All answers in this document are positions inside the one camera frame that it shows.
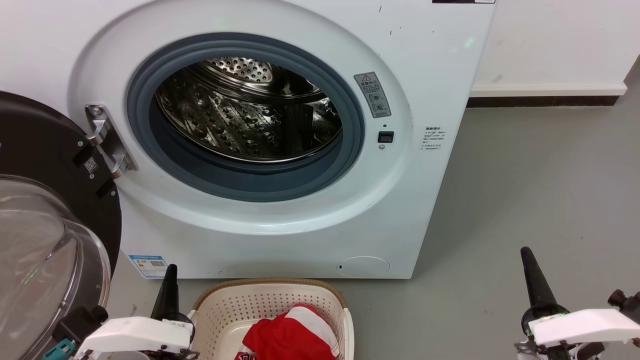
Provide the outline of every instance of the clothes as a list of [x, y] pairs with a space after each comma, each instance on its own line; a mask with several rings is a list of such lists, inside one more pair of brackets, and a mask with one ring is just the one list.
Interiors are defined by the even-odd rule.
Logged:
[[235, 360], [335, 360], [340, 354], [331, 327], [309, 305], [295, 305], [249, 329]]

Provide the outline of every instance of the gray rubber gasket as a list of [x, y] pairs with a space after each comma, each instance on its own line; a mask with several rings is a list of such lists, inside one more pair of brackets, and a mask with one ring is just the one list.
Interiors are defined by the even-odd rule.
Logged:
[[[307, 78], [323, 90], [340, 113], [340, 138], [302, 160], [250, 164], [206, 152], [179, 135], [164, 120], [153, 100], [156, 88], [185, 66], [224, 56], [258, 58]], [[152, 55], [131, 81], [127, 114], [140, 145], [167, 173], [203, 192], [252, 202], [295, 199], [328, 186], [352, 166], [364, 140], [362, 109], [355, 94], [335, 71], [297, 47], [240, 33], [197, 35]]]

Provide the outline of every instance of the blue and white sticker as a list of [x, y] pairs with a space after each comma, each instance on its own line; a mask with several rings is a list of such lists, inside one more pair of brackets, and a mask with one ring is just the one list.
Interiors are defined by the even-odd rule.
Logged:
[[166, 262], [162, 256], [151, 255], [129, 255], [131, 262], [142, 273], [142, 276], [148, 278], [164, 277], [166, 273]]

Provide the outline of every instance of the qr code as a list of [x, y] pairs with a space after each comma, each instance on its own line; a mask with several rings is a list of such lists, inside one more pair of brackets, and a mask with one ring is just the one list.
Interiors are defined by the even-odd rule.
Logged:
[[84, 163], [84, 167], [89, 171], [89, 174], [93, 174], [95, 169], [98, 168], [98, 163], [96, 163], [93, 158], [90, 158], [86, 163]]

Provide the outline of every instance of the laundry basket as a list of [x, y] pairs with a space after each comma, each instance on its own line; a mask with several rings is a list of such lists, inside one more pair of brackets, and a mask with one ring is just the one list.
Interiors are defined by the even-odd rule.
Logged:
[[295, 304], [313, 306], [326, 320], [338, 339], [337, 360], [353, 360], [347, 303], [331, 285], [308, 279], [235, 280], [205, 291], [190, 314], [196, 327], [192, 350], [199, 351], [202, 360], [233, 360], [253, 324], [286, 313]]

